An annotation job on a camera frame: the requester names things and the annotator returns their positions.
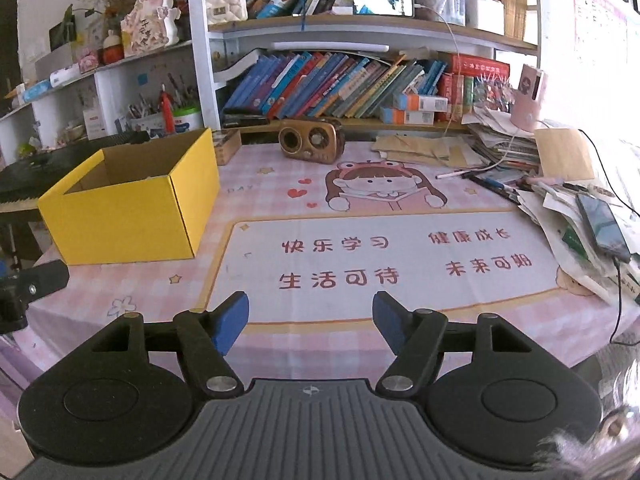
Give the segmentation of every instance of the pink plaid tablecloth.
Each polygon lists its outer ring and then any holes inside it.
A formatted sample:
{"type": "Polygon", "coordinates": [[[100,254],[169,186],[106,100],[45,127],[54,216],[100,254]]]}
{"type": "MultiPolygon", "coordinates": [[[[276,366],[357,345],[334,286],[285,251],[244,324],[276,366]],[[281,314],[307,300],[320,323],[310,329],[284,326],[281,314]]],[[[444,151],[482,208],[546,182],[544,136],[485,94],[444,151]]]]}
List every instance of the pink plaid tablecloth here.
{"type": "MultiPolygon", "coordinates": [[[[370,151],[368,142],[348,143],[341,158],[342,162],[367,160],[380,160],[377,153],[370,151]]],[[[448,168],[407,166],[419,168],[444,194],[446,209],[495,210],[511,206],[466,180],[434,179],[436,174],[448,173],[448,168]]],[[[243,146],[228,166],[220,168],[220,193],[196,258],[70,267],[66,289],[31,305],[27,314],[30,326],[15,333],[20,350],[46,370],[126,311],[141,312],[145,321],[153,322],[171,320],[178,312],[203,306],[212,287],[212,263],[220,244],[226,241],[223,236],[229,224],[239,219],[340,215],[329,208],[326,200],[325,177],[330,169],[285,158],[275,144],[243,146]]],[[[51,248],[41,261],[57,257],[57,250],[51,248]]],[[[474,322],[479,312],[470,308],[448,316],[474,322]]],[[[566,290],[523,306],[505,306],[498,312],[567,365],[576,364],[608,342],[617,314],[615,307],[607,306],[596,296],[577,296],[566,290]]],[[[635,317],[623,317],[620,332],[635,317]]],[[[356,330],[327,328],[311,333],[282,328],[273,332],[246,330],[228,355],[228,362],[246,384],[253,377],[368,377],[375,382],[392,359],[373,323],[361,323],[356,330]]],[[[449,357],[444,369],[466,360],[468,356],[464,354],[449,357]]],[[[152,361],[178,369],[172,356],[152,356],[152,361]]]]}

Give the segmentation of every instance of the gray ribbed plate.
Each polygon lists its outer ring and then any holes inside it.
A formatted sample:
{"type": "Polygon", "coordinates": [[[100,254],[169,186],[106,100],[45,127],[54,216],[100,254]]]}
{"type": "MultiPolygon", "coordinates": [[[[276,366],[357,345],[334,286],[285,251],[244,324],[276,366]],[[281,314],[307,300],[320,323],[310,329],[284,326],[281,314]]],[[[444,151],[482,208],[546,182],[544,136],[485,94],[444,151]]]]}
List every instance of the gray ribbed plate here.
{"type": "Polygon", "coordinates": [[[551,480],[479,465],[444,446],[414,405],[364,380],[257,380],[212,400],[190,430],[137,462],[106,468],[38,459],[20,480],[551,480]]]}

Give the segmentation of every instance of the white quilted handbag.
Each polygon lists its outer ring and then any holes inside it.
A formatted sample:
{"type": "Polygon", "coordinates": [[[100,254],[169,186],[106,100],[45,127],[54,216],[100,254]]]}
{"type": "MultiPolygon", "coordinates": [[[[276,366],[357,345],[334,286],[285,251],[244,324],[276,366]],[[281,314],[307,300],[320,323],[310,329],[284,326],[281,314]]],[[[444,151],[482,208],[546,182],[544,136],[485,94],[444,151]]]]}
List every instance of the white quilted handbag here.
{"type": "Polygon", "coordinates": [[[207,23],[244,22],[248,18],[246,0],[206,0],[207,23]]]}

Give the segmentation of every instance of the open cardboard box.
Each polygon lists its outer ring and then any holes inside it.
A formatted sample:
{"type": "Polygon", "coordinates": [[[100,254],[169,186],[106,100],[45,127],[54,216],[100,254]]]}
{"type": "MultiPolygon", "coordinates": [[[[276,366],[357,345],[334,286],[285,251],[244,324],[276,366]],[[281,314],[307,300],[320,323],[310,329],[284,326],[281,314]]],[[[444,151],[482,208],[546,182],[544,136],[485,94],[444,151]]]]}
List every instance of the open cardboard box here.
{"type": "Polygon", "coordinates": [[[38,200],[69,265],[193,258],[220,181],[210,129],[100,150],[38,200]]]}

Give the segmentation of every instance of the phone screen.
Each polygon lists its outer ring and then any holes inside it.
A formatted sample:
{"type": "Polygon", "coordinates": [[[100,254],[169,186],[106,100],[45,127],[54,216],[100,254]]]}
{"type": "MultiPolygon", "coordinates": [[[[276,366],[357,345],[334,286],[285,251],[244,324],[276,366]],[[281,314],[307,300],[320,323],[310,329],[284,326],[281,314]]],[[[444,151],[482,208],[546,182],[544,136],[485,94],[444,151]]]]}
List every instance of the phone screen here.
{"type": "Polygon", "coordinates": [[[411,17],[414,0],[353,0],[353,13],[411,17]]]}
{"type": "Polygon", "coordinates": [[[591,227],[596,245],[607,254],[612,254],[622,262],[628,263],[631,260],[631,253],[609,204],[588,195],[578,195],[578,202],[583,216],[591,227]]]}

